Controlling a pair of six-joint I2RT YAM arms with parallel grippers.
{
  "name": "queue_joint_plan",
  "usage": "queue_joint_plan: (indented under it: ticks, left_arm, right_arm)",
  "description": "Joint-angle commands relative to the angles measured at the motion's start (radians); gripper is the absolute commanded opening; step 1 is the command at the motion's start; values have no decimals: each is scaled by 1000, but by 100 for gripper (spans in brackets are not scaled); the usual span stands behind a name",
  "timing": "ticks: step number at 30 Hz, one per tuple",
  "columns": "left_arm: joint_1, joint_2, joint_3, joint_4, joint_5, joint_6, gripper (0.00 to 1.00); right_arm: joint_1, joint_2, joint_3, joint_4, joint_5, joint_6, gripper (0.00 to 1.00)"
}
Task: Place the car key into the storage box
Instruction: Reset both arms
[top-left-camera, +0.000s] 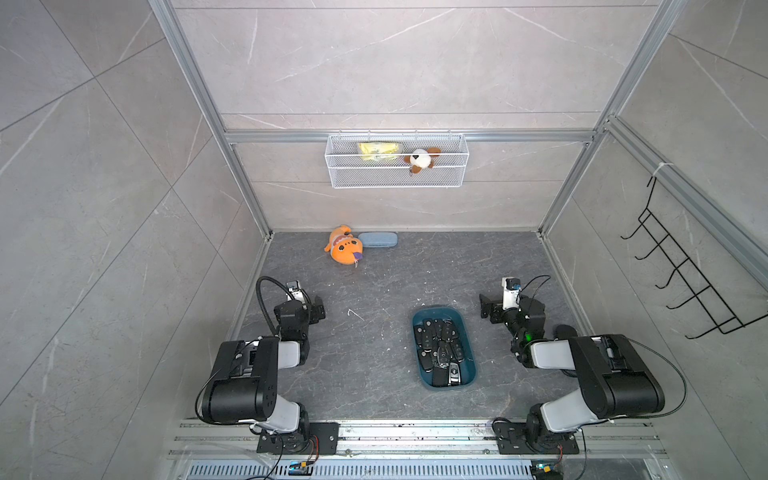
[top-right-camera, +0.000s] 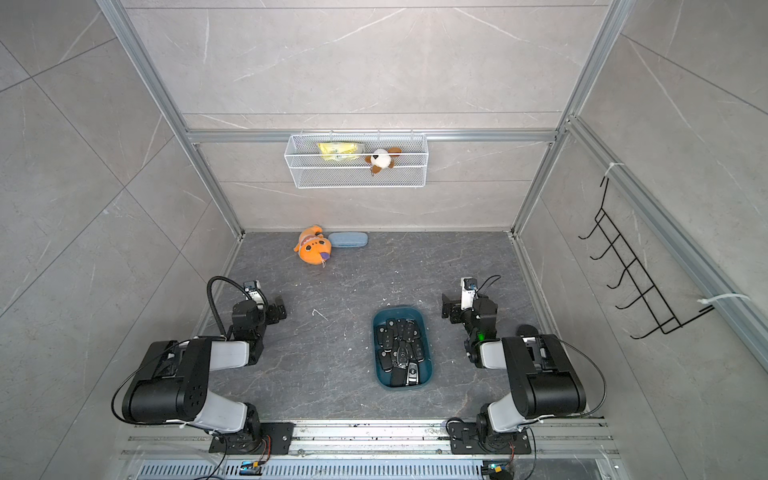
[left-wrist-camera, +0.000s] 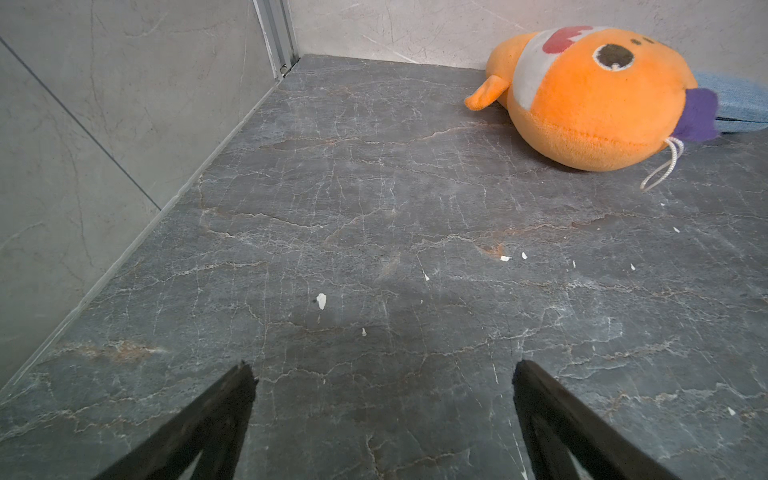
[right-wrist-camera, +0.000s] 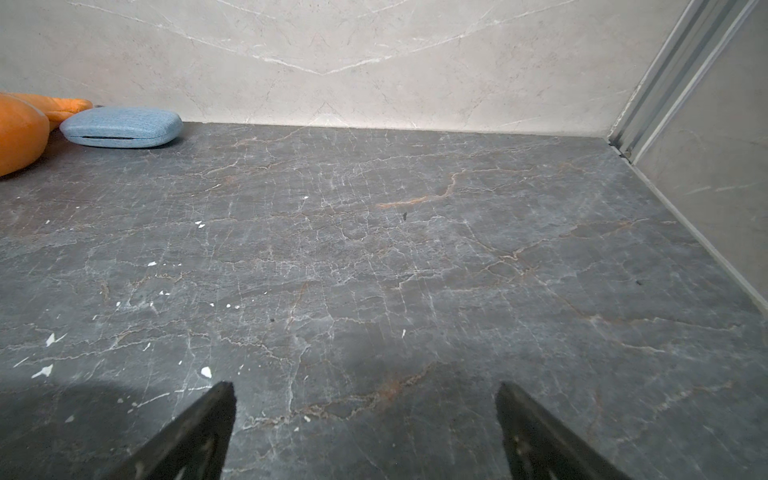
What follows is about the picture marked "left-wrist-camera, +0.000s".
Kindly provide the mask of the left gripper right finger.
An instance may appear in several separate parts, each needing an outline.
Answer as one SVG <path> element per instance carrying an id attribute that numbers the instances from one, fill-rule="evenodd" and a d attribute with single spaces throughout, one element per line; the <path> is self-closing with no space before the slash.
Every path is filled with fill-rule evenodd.
<path id="1" fill-rule="evenodd" d="M 577 460 L 593 479 L 675 479 L 537 363 L 521 360 L 514 404 L 534 476 L 577 479 Z"/>

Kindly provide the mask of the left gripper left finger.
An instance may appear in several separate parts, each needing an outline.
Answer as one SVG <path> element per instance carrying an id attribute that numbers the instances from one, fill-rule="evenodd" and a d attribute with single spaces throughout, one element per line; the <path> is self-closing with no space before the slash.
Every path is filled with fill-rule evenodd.
<path id="1" fill-rule="evenodd" d="M 234 366 L 98 479 L 232 479 L 256 399 L 249 364 Z"/>

